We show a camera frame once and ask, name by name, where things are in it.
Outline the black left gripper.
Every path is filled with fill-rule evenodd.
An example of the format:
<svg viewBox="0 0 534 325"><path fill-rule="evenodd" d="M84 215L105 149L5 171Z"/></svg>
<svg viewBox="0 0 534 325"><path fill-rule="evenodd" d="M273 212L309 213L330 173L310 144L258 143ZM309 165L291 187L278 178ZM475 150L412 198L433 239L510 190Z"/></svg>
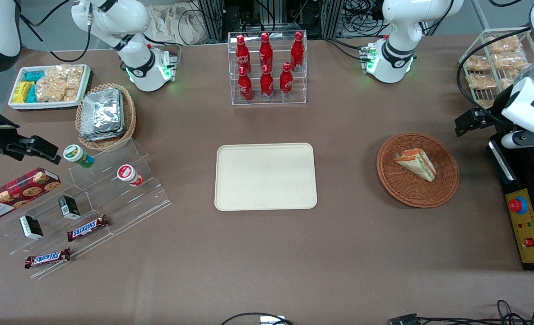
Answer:
<svg viewBox="0 0 534 325"><path fill-rule="evenodd" d="M500 93L496 96L494 103L489 109L473 107L460 117L457 117L455 120L456 135L458 137L463 136L469 131L486 127L494 127L499 134L512 131L514 123L501 114L509 98L509 93Z"/></svg>

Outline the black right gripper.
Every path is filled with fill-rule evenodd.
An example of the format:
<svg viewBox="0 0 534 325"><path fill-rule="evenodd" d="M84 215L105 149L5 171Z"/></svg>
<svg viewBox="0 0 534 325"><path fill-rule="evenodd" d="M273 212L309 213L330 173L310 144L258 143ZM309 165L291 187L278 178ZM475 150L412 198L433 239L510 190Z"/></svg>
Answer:
<svg viewBox="0 0 534 325"><path fill-rule="evenodd" d="M58 147L44 138L19 135L19 125L0 114L0 155L23 161L25 156L40 157L58 165L61 157Z"/></svg>

